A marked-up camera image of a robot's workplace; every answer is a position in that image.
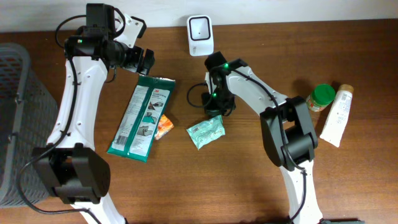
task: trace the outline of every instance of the brown cap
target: brown cap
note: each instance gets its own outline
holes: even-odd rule
[[[338,91],[340,90],[345,90],[345,91],[349,91],[350,93],[354,93],[354,87],[347,85],[347,84],[342,84],[339,88]]]

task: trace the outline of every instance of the barcode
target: barcode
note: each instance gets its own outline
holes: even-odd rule
[[[126,144],[127,137],[126,136],[119,136],[118,140],[116,140],[116,144],[124,146]]]

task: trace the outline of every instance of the brown tabletop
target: brown tabletop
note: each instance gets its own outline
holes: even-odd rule
[[[321,83],[354,86],[340,147],[320,139],[315,150],[318,204],[327,219],[398,223],[398,20],[215,26],[213,31],[215,51],[227,60],[242,58],[285,95],[306,97]],[[53,35],[0,34],[0,42],[27,48],[32,68],[60,103],[65,59]],[[206,119],[185,99],[188,88],[203,81],[206,57],[189,55],[186,27],[147,29],[136,45],[155,52],[152,76],[177,82],[165,112],[175,128],[153,143],[146,164],[107,154],[137,75],[119,69],[116,81],[104,85],[95,146],[111,166],[109,192],[120,214],[130,223],[249,223],[286,217],[282,175],[264,151],[258,116],[242,100],[223,120],[226,136],[198,151],[187,134],[187,128]],[[203,91],[194,90],[192,101],[199,102]],[[311,113],[318,135],[327,114]],[[70,208],[57,198],[38,206]],[[0,223],[84,222],[79,214],[0,210]]]

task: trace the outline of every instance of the white wall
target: white wall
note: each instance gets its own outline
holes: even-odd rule
[[[85,14],[88,2],[111,4],[149,27],[185,26],[193,14],[210,16],[214,25],[398,17],[398,0],[1,0],[0,32],[54,30]],[[84,23],[79,19],[65,29]]]

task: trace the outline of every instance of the gray bin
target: gray bin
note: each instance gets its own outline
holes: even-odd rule
[[[17,44],[0,44],[0,208],[23,206],[16,176],[34,147],[45,147],[57,119],[57,103],[30,68],[30,57]],[[22,188],[32,203],[48,193],[30,166]]]

